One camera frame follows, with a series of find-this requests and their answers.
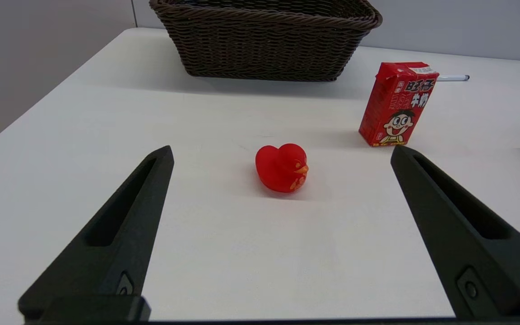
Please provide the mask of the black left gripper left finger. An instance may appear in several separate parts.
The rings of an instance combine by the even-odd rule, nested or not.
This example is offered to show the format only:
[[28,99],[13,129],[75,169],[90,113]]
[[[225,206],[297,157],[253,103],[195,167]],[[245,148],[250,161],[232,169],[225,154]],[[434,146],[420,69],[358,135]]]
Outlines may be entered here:
[[17,303],[25,319],[148,319],[143,284],[175,160],[147,155]]

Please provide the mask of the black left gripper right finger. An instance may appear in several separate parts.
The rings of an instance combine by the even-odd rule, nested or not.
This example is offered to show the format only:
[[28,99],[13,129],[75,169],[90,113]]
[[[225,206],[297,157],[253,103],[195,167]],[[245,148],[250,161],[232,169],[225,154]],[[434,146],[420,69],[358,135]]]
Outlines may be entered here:
[[458,319],[520,319],[520,232],[420,152],[391,166]]

